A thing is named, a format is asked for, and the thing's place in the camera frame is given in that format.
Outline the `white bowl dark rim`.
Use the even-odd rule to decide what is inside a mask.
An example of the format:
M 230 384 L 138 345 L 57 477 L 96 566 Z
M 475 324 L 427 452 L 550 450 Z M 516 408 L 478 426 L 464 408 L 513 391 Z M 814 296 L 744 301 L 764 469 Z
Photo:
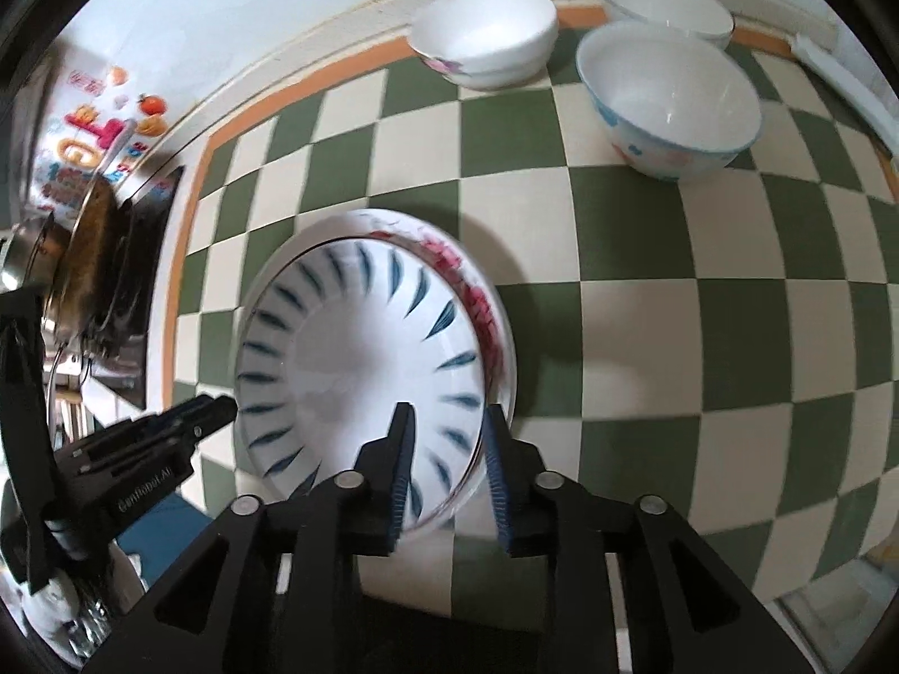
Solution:
M 733 15 L 719 0 L 602 0 L 610 20 L 634 20 L 682 30 L 719 49 L 732 41 Z

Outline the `green white checkered tablecloth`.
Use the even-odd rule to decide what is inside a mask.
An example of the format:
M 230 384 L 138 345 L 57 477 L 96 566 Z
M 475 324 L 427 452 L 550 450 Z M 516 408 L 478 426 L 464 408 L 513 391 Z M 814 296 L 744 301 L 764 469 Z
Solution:
M 719 174 L 660 183 L 606 143 L 569 8 L 546 76 L 452 87 L 402 40 L 274 85 L 183 158 L 163 274 L 161 395 L 229 386 L 265 260 L 357 207 L 452 234 L 494 281 L 516 421 L 594 493 L 663 494 L 762 598 L 835 571 L 897 517 L 895 172 L 861 120 L 745 30 L 764 131 Z

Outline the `black frying pan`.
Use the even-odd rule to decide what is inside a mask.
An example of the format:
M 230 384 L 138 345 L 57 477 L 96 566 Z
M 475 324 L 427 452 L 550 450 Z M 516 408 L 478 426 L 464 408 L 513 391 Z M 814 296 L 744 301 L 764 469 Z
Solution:
M 44 301 L 44 334 L 58 347 L 81 335 L 111 301 L 130 223 L 130 202 L 117 201 L 105 176 L 93 178 Z

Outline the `colourful wall stickers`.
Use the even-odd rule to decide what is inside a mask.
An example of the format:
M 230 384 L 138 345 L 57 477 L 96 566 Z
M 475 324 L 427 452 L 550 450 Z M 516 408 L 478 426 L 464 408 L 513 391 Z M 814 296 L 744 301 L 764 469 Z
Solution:
M 71 221 L 93 178 L 122 183 L 167 131 L 167 100 L 135 87 L 122 67 L 64 67 L 38 133 L 29 201 Z

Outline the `white folded cloth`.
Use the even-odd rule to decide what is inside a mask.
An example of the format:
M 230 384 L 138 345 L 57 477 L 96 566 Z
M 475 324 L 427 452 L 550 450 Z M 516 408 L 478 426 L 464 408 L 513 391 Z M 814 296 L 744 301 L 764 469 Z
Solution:
M 884 71 L 864 45 L 849 30 L 838 32 L 837 47 L 824 49 L 811 37 L 797 34 L 789 39 L 792 55 L 826 81 L 860 113 L 884 111 L 897 118 L 897 94 L 888 83 Z

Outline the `white plate pink flowers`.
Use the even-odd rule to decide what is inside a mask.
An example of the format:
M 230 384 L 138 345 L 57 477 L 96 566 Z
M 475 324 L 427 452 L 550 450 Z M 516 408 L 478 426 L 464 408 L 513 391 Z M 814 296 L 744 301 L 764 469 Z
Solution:
M 244 301 L 244 311 L 236 332 L 236 344 L 240 329 L 244 326 L 244 315 L 248 307 L 259 297 L 261 290 L 274 275 L 308 249 L 331 240 L 352 238 L 385 240 L 389 244 L 398 245 L 424 260 L 451 286 L 462 300 L 463 309 L 468 313 L 468 317 L 473 320 L 475 333 L 480 341 L 483 367 L 488 380 L 488 399 L 484 408 L 491 403 L 497 403 L 503 411 L 513 411 L 516 394 L 515 345 L 509 320 L 497 291 L 486 279 L 480 266 L 451 236 L 419 217 L 407 213 L 393 212 L 385 208 L 355 208 L 340 215 L 323 217 L 320 221 L 315 221 L 300 230 L 294 238 L 288 239 L 267 260 L 261 274 L 257 275 L 255 283 L 251 286 L 250 294 Z M 233 391 L 235 391 L 236 344 L 233 352 Z M 246 449 L 242 446 L 236 431 L 237 424 L 238 420 L 235 423 L 235 444 L 250 464 Z M 482 434 L 479 435 L 475 461 L 477 464 L 469 473 L 468 481 L 460 492 L 460 498 L 452 504 L 448 515 L 442 517 L 439 522 L 425 525 L 424 528 L 405 531 L 417 534 L 428 528 L 441 526 L 471 498 L 471 494 L 484 476 Z

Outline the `white bowl blue pattern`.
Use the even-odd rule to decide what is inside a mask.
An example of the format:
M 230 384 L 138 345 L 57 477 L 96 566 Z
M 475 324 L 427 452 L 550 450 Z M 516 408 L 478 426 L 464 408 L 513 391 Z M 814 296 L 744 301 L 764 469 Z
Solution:
M 608 139 L 640 174 L 681 181 L 733 163 L 759 137 L 759 94 L 713 44 L 680 30 L 613 21 L 574 64 Z

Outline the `white plate blue stripes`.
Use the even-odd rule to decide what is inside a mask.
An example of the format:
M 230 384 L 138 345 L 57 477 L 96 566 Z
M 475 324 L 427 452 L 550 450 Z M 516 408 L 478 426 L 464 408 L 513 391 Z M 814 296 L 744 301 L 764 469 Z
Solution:
M 239 440 L 280 499 L 353 466 L 415 410 L 405 530 L 450 512 L 474 470 L 488 380 L 473 320 L 424 260 L 331 240 L 268 281 L 236 344 Z

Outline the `stainless steel kettle pot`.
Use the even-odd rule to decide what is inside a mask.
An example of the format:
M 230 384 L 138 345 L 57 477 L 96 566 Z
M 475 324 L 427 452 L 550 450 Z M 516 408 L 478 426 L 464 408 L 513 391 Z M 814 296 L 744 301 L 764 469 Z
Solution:
M 49 290 L 69 234 L 52 213 L 26 217 L 14 225 L 2 246 L 2 289 Z

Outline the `white bowl pink pattern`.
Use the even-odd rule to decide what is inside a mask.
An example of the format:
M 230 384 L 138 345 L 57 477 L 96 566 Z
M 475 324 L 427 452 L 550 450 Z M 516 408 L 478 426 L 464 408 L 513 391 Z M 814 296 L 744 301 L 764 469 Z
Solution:
M 537 76 L 558 32 L 553 0 L 436 0 L 416 15 L 407 43 L 447 81 L 493 92 Z

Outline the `black induction cooktop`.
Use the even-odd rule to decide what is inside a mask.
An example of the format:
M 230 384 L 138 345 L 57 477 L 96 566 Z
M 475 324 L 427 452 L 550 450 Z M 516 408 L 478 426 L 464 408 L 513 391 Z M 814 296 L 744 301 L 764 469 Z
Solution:
M 184 167 L 145 184 L 114 213 L 113 242 L 84 335 L 88 374 L 139 409 L 146 408 L 149 314 L 161 244 Z

